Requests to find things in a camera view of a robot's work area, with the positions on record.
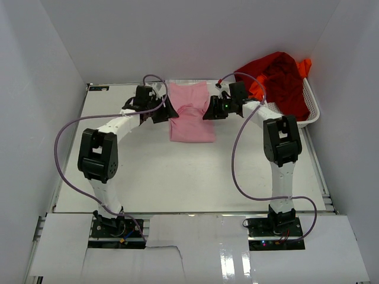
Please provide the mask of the pink t shirt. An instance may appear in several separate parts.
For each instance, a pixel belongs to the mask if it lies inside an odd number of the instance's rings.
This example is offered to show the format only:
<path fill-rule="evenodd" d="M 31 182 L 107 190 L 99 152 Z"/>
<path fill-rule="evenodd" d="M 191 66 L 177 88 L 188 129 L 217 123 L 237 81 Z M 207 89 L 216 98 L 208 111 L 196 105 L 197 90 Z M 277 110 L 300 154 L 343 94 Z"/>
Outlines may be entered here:
<path fill-rule="evenodd" d="M 179 115 L 169 120 L 169 139 L 182 143 L 212 143 L 216 140 L 214 124 L 203 120 L 210 104 L 207 83 L 169 85 L 169 99 Z"/>

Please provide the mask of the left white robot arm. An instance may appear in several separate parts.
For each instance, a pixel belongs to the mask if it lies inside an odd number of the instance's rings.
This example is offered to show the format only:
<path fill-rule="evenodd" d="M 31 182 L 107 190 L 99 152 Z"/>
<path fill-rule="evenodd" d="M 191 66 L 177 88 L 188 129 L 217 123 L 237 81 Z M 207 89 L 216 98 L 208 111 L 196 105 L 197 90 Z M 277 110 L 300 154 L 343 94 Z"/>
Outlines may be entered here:
<path fill-rule="evenodd" d="M 94 217 L 111 235 L 118 236 L 125 229 L 123 206 L 111 181 L 118 170 L 119 142 L 149 118 L 160 123 L 178 117 L 167 94 L 159 96 L 153 87 L 139 85 L 135 96 L 126 101 L 115 118 L 96 129 L 83 131 L 78 169 L 99 200 Z"/>

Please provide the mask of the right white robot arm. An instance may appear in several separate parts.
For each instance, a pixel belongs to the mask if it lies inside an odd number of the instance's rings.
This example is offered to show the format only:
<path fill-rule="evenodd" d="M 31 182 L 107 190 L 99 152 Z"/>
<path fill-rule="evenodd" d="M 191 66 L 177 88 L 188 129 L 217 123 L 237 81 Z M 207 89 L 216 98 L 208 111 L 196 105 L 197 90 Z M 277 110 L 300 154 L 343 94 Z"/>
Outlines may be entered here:
<path fill-rule="evenodd" d="M 253 201 L 268 201 L 266 224 L 268 231 L 280 236 L 289 231 L 296 220 L 293 204 L 293 172 L 302 152 L 301 139 L 295 116 L 281 115 L 265 106 L 264 101 L 248 98 L 245 84 L 240 81 L 222 87 L 216 83 L 219 95 L 210 97 L 210 104 L 203 120 L 222 120 L 229 114 L 245 118 L 232 148 L 232 179 L 237 190 Z M 255 198 L 246 194 L 238 185 L 235 173 L 237 143 L 246 125 L 252 122 L 263 131 L 263 151 L 271 166 L 272 196 Z"/>

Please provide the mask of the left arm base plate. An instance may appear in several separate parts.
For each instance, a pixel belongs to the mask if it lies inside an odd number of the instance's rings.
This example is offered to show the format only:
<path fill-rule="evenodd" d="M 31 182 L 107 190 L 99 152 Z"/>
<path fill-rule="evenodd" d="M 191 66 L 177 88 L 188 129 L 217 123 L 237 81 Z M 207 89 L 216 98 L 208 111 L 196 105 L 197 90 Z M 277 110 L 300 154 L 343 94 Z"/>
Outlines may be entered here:
<path fill-rule="evenodd" d="M 88 247 L 91 249 L 137 249 L 146 247 L 138 226 L 131 219 L 93 217 Z"/>

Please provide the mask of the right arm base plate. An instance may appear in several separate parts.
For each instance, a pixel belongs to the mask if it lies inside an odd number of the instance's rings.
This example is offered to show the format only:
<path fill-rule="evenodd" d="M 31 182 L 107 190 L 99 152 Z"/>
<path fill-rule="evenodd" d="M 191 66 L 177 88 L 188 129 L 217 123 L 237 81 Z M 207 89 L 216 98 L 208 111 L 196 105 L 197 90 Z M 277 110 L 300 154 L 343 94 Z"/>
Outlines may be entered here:
<path fill-rule="evenodd" d="M 268 218 L 246 218 L 242 226 L 248 230 L 250 251 L 291 251 L 305 250 L 300 219 L 274 229 Z"/>

